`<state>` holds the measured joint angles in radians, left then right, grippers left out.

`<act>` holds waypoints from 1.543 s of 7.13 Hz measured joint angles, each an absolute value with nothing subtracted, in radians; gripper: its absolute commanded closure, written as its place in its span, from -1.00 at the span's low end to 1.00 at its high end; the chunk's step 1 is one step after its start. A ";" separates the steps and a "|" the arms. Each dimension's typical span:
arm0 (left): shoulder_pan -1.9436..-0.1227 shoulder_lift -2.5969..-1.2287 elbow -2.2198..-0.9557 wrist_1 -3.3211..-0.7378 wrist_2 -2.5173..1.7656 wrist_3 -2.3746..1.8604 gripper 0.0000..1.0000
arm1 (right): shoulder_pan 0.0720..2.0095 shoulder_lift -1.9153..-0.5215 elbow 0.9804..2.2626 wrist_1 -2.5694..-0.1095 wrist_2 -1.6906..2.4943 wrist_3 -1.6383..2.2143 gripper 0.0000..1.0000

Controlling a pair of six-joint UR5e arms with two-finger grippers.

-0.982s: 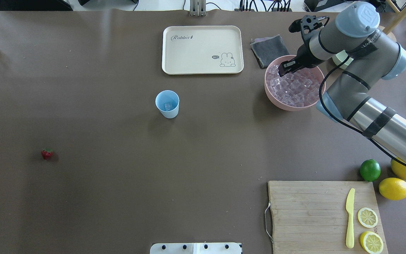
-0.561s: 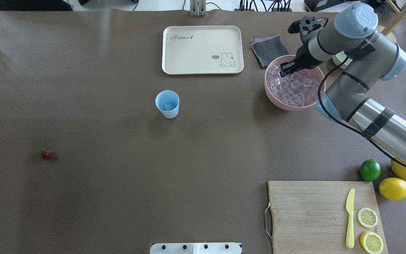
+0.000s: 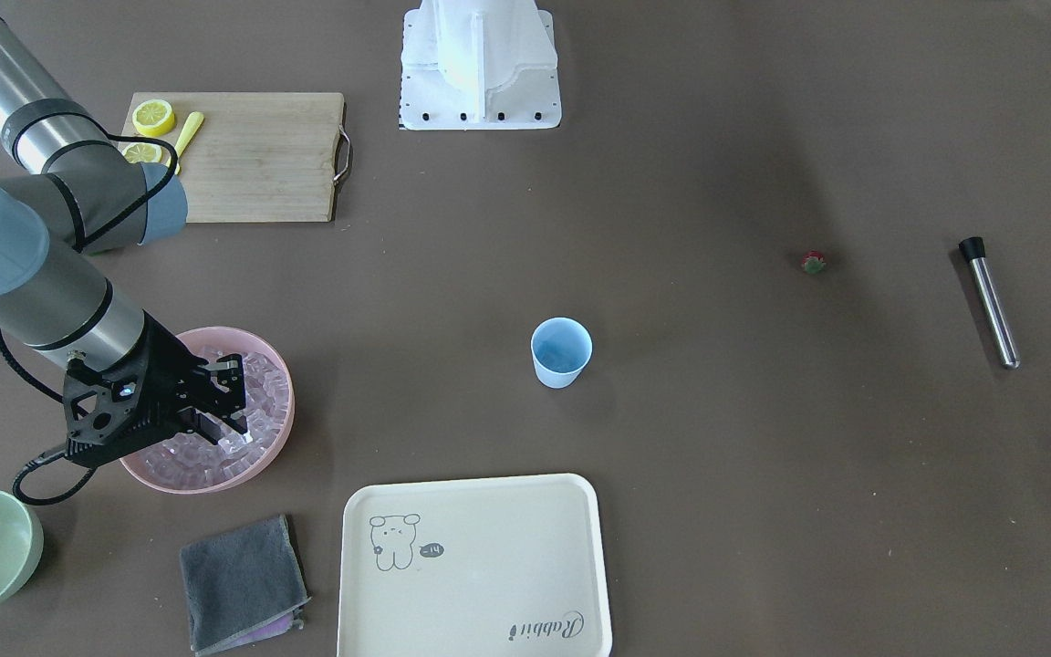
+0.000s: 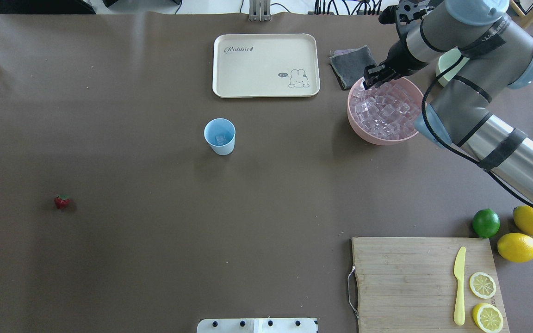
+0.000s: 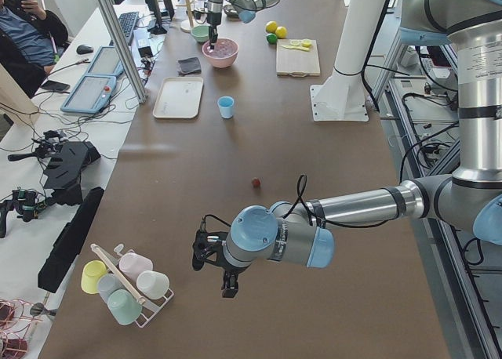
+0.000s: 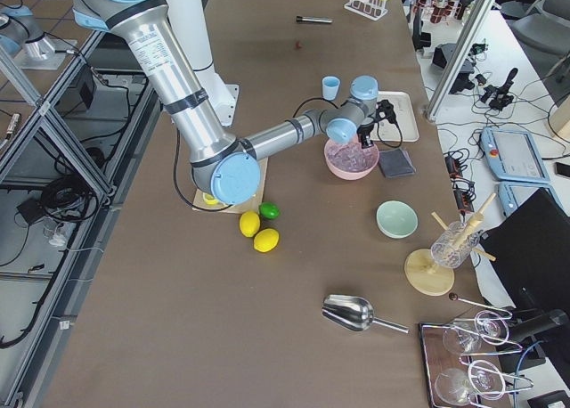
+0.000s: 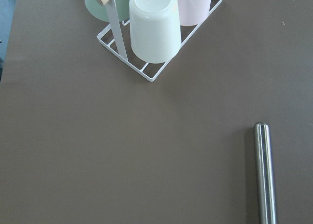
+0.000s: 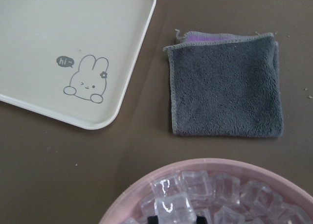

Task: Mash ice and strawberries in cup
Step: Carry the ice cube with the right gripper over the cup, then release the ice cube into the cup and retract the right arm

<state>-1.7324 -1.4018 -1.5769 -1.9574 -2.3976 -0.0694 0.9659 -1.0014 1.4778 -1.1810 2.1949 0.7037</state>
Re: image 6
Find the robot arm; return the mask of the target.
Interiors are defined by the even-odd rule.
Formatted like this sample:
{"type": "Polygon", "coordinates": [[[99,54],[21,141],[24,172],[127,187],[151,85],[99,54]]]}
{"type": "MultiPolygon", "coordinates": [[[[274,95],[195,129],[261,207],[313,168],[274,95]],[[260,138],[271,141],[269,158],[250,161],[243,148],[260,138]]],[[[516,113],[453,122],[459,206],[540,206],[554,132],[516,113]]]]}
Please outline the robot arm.
{"type": "Polygon", "coordinates": [[[73,0],[78,25],[123,38],[190,148],[195,185],[228,205],[257,191],[260,159],[319,134],[348,143],[376,109],[379,87],[359,76],[336,110],[309,110],[245,138],[224,130],[175,26],[204,24],[201,0],[73,0]]]}
{"type": "Polygon", "coordinates": [[[1,46],[12,57],[21,50],[32,61],[47,61],[55,46],[27,6],[1,8],[1,46]]]}

